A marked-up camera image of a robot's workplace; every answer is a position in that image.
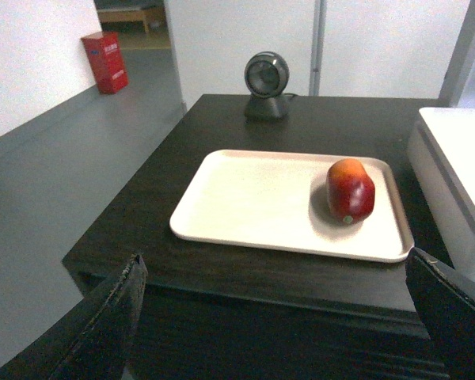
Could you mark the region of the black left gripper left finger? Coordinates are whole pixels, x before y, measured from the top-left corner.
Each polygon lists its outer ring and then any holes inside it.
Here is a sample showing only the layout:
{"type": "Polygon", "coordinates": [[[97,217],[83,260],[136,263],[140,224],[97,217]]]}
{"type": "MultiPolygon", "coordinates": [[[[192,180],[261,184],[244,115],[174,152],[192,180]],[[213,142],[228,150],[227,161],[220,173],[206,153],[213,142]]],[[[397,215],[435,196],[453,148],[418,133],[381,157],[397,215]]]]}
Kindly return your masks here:
{"type": "Polygon", "coordinates": [[[75,323],[68,352],[50,379],[122,378],[143,305],[148,272],[143,256],[102,281],[82,302],[83,320],[75,323]]]}

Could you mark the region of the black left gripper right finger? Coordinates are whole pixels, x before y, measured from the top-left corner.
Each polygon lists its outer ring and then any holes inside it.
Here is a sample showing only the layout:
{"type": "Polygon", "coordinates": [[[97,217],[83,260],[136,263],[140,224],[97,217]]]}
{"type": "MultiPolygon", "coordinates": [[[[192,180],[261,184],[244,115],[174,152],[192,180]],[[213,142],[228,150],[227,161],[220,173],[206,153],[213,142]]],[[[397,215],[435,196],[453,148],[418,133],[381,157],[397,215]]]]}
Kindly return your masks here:
{"type": "Polygon", "coordinates": [[[410,250],[406,285],[452,379],[475,379],[475,282],[422,249],[410,250]]]}

